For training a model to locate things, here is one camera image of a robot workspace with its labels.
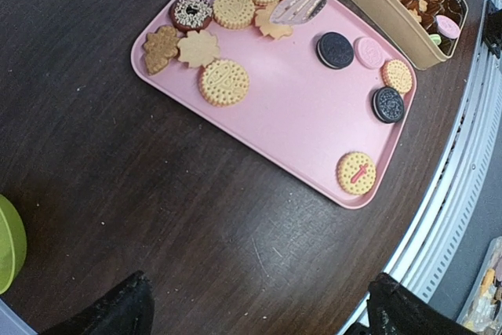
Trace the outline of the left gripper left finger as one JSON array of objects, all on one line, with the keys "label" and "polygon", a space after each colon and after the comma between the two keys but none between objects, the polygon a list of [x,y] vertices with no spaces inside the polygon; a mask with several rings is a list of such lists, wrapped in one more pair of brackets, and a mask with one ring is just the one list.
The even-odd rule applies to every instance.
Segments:
[{"label": "left gripper left finger", "polygon": [[44,334],[150,334],[154,319],[151,284],[136,271],[78,314]]}]

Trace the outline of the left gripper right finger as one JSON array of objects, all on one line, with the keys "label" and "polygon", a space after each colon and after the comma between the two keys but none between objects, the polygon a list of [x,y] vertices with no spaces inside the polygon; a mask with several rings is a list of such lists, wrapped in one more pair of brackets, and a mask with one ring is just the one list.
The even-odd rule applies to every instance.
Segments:
[{"label": "left gripper right finger", "polygon": [[369,284],[367,300],[372,334],[472,334],[438,313],[386,273]]}]

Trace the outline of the beige flower cookie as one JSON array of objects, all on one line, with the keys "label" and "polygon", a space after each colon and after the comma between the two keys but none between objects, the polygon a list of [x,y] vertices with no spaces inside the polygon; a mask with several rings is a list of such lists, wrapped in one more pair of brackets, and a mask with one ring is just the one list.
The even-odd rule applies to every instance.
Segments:
[{"label": "beige flower cookie", "polygon": [[178,60],[189,68],[206,67],[220,58],[220,47],[217,36],[206,30],[189,31],[177,43]]}]

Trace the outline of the green sandwich cookie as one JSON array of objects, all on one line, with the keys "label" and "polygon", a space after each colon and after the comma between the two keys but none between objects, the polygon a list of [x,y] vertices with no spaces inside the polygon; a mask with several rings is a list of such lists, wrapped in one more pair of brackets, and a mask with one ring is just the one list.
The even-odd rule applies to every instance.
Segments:
[{"label": "green sandwich cookie", "polygon": [[442,37],[440,34],[430,34],[429,38],[436,46],[440,46],[442,44]]}]

